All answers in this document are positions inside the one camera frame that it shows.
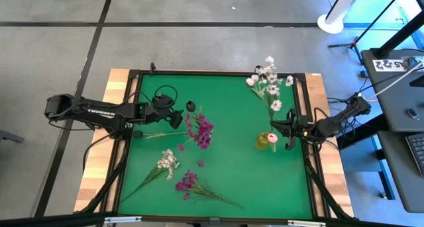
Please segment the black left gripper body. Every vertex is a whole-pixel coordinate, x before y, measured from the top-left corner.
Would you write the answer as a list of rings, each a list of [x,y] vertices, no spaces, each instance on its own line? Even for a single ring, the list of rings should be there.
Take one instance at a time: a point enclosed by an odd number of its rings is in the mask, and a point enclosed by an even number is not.
[[[165,94],[155,95],[151,102],[154,112],[159,116],[159,119],[168,122],[174,130],[179,128],[182,123],[182,113],[184,112],[183,110],[175,110],[173,108],[175,103],[175,100]]]

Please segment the green table mat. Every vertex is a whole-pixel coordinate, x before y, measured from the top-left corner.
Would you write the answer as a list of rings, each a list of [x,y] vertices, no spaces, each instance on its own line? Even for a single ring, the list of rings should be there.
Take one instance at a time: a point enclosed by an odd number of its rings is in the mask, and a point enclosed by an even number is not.
[[[121,202],[120,214],[155,216],[208,216],[235,218],[312,217],[301,146],[286,150],[286,139],[279,137],[276,152],[259,150],[255,139],[270,130],[267,108],[246,84],[243,76],[144,75],[141,89],[145,96],[165,93],[176,99],[175,108],[184,109],[188,101],[201,107],[215,128],[210,147],[200,150],[186,135],[134,138],[131,141],[122,199],[148,175],[162,151],[171,149],[180,165],[171,180],[159,178]],[[185,132],[174,130],[165,121],[140,126],[140,131]],[[182,152],[177,145],[183,144]],[[241,205],[221,201],[183,200],[175,186],[186,172],[197,174],[213,192]]]

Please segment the dark artificial tulip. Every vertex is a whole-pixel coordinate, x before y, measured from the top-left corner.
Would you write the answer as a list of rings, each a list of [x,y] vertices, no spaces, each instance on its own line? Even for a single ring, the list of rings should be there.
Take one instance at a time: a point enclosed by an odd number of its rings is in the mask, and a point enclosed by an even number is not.
[[[193,101],[188,101],[185,108],[189,116],[197,117],[202,114],[201,107],[197,107]]]

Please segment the bare green stem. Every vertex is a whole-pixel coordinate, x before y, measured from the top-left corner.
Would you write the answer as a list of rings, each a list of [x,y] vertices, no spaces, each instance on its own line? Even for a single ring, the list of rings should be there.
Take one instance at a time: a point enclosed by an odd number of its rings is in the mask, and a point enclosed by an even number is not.
[[[159,132],[159,133],[154,133],[154,134],[148,134],[142,131],[134,131],[132,136],[135,138],[146,138],[146,139],[151,139],[151,138],[159,138],[159,137],[164,137],[164,136],[173,136],[173,135],[186,135],[187,132],[171,132],[171,133],[164,133],[164,132]]]

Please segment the yellow glass vase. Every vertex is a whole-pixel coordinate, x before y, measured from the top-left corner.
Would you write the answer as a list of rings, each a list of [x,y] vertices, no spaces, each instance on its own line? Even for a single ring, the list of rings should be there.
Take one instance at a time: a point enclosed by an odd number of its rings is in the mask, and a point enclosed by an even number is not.
[[[265,150],[269,146],[269,132],[261,132],[255,139],[255,147],[259,150]]]

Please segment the white artificial flower bunch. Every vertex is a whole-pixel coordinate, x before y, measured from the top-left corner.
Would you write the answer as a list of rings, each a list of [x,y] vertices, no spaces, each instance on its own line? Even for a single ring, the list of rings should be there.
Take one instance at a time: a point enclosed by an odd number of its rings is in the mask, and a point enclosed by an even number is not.
[[[166,177],[167,180],[171,180],[174,176],[174,171],[179,167],[180,163],[177,157],[174,155],[171,149],[162,151],[162,158],[156,162],[156,165],[148,173],[148,175],[143,179],[141,184],[139,184],[132,192],[130,192],[126,197],[121,199],[121,202],[129,199],[136,192],[142,189],[147,184],[153,182],[162,177]]]
[[[271,101],[267,103],[264,101],[267,108],[268,116],[270,120],[273,120],[275,114],[279,112],[283,106],[282,98],[280,97],[280,89],[282,85],[290,87],[294,83],[294,78],[292,75],[287,76],[286,78],[279,78],[277,73],[277,67],[274,64],[274,58],[268,56],[265,59],[264,73],[258,75],[255,72],[250,76],[253,79],[265,78],[268,80],[268,92],[271,94]]]

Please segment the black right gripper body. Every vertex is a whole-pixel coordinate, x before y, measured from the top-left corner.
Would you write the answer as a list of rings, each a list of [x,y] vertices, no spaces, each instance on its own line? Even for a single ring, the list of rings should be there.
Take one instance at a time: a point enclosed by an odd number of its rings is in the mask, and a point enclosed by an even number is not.
[[[292,150],[295,146],[295,138],[301,138],[308,123],[308,116],[297,115],[294,109],[290,109],[286,115],[286,123],[288,125],[288,142],[286,150]]]

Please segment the white pillar with round base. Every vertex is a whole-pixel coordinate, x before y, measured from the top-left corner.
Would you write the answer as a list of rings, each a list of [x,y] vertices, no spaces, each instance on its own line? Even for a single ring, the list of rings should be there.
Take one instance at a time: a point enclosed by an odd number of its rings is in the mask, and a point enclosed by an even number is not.
[[[329,34],[338,34],[344,28],[343,19],[356,0],[336,0],[331,10],[317,19],[317,26]]]

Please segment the white printed label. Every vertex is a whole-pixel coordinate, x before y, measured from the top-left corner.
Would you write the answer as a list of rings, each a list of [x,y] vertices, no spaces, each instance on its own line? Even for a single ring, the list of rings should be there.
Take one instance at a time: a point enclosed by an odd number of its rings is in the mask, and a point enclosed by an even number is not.
[[[403,72],[407,68],[403,66],[403,60],[372,60],[377,72]]]

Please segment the dark gray desk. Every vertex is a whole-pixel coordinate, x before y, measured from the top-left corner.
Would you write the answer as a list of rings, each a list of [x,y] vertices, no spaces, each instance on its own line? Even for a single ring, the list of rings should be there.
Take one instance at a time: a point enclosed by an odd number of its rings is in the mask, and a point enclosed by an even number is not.
[[[388,90],[380,91],[401,77],[404,72],[377,72],[372,60],[374,57],[371,50],[361,51],[364,66],[370,80],[374,85],[374,92],[390,130],[394,132],[424,132],[424,87],[412,87],[410,83],[423,76],[424,71],[415,71]],[[424,52],[417,50],[393,50],[385,60],[402,60],[406,57],[424,56]],[[419,120],[411,118],[407,109],[414,109],[420,116]]]
[[[377,133],[384,157],[406,211],[424,213],[424,178],[420,175],[406,137],[413,134]]]

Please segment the silver metal bracket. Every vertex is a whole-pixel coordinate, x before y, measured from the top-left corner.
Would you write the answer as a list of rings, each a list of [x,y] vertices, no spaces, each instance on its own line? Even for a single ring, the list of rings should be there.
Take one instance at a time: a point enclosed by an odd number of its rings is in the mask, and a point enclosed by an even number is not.
[[[327,227],[324,222],[305,221],[305,220],[288,220],[288,226],[295,227]]]
[[[115,216],[115,217],[105,217],[104,224],[119,224],[119,223],[131,223],[131,222],[141,222],[141,216]]]

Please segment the blue desk leg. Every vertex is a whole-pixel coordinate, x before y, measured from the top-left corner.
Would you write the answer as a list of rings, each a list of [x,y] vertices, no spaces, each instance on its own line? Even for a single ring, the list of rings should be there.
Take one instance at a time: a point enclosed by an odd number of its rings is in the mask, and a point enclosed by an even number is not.
[[[381,193],[378,194],[378,196],[381,199],[386,199],[386,200],[395,200],[396,196],[393,190],[392,185],[390,184],[390,180],[389,180],[389,176],[388,173],[384,167],[384,160],[381,159],[378,161],[379,166],[380,166],[380,170],[378,171],[378,175],[380,177],[380,181],[382,183],[383,186],[383,191]]]

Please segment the thick black pole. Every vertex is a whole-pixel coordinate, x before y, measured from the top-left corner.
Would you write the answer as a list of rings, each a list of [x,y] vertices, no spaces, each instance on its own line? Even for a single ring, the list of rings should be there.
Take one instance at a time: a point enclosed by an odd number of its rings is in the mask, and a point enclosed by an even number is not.
[[[416,30],[424,25],[424,21],[409,21],[401,30],[393,35],[385,44],[378,49],[373,49],[372,53],[376,58],[387,58],[389,53],[406,38],[411,36]]]

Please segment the gray furniture foot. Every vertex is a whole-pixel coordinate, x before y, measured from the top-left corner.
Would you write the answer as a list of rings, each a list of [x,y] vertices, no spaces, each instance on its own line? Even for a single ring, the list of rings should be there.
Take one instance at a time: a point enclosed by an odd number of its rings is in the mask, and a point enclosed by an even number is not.
[[[21,136],[0,129],[0,140],[23,143],[25,139]]]

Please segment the purple artificial flower bunch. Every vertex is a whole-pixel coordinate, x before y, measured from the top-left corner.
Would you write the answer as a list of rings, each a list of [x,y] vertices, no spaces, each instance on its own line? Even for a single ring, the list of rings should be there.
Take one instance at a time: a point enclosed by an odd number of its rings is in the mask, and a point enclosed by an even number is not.
[[[208,149],[215,126],[201,113],[187,113],[184,122],[188,136],[197,144],[199,149]]]
[[[197,195],[199,196],[199,199],[221,201],[238,208],[243,208],[241,205],[225,199],[213,192],[206,183],[203,184],[200,182],[196,173],[193,173],[190,170],[188,170],[183,178],[178,183],[176,183],[175,190],[184,194],[183,200],[185,201],[188,200],[192,195]]]

